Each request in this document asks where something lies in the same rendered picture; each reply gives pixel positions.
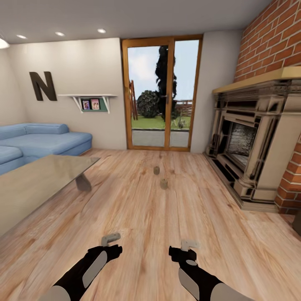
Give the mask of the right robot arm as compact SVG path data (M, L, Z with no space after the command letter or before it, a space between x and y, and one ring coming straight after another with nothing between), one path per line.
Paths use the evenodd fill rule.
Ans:
M227 284L216 276L198 267L196 253L188 247L200 248L200 243L192 240L181 240L181 248L169 247L168 254L172 261L179 263L180 283L197 301L256 301Z

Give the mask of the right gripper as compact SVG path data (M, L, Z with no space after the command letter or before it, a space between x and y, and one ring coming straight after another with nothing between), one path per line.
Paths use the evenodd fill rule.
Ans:
M169 255L171 255L172 261L176 261L180 264L180 259L183 256L189 256L190 258L196 260L196 253L194 250L182 251L180 248L169 247Z

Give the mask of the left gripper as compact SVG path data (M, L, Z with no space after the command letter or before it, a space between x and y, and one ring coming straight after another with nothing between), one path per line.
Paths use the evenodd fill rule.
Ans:
M122 246L114 245L111 247L103 247L103 248L107 249L107 251L109 253L108 262L113 259L118 258L119 255L122 253Z

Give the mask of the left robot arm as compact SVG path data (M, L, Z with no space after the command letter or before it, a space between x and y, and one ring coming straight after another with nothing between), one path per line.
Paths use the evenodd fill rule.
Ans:
M122 253L122 246L109 247L108 244L120 238L120 233L102 237L101 246L88 249L84 258L79 260L37 301L79 301L104 265L118 258Z

